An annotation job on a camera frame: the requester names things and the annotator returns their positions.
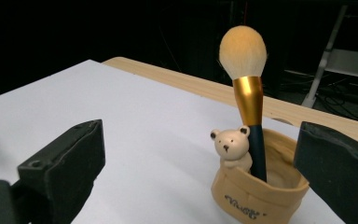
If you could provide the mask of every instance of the makeup brush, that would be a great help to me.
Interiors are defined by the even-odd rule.
[[[251,27],[229,29],[220,43],[219,61],[232,79],[235,99],[244,125],[249,126],[251,174],[267,182],[264,136],[261,125],[263,86],[261,74],[267,51],[261,35]]]

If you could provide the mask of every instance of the table surface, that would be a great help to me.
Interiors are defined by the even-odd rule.
[[[137,62],[124,57],[116,57],[103,64],[127,71],[139,76],[148,77],[170,86],[190,91],[215,101],[237,106],[232,87],[212,82],[199,77],[174,72],[151,64]],[[336,115],[294,105],[281,100],[264,97],[263,116],[280,119],[300,127],[302,121],[322,124],[333,128],[358,141],[358,121],[345,119]]]
[[[188,87],[193,77],[110,63],[138,71],[85,61],[0,95],[0,179],[13,184],[19,164],[78,123],[101,119],[106,165],[73,223],[238,223],[211,194],[220,158],[210,138],[241,125],[238,109],[135,74],[185,77]],[[297,127],[274,119],[263,127],[298,137]],[[289,223],[343,222],[310,189]]]

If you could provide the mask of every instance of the bear ear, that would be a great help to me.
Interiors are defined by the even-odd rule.
[[[214,140],[219,133],[220,133],[220,131],[217,130],[217,129],[212,130],[212,131],[211,131],[211,138],[212,138],[212,140]]]
[[[249,134],[251,133],[251,130],[246,125],[240,126],[238,130],[240,130],[241,133],[244,133],[246,137],[249,136]]]

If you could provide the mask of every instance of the white tabletop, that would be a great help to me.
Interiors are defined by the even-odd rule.
[[[74,223],[238,223],[214,202],[212,129],[236,107],[94,61],[0,95],[0,179],[74,125],[103,120],[106,165]],[[298,128],[263,118],[297,139]],[[290,223],[343,223],[311,189]]]

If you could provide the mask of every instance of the bear face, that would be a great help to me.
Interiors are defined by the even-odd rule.
[[[237,161],[249,151],[248,126],[240,126],[237,130],[215,129],[211,132],[217,154],[225,161]]]

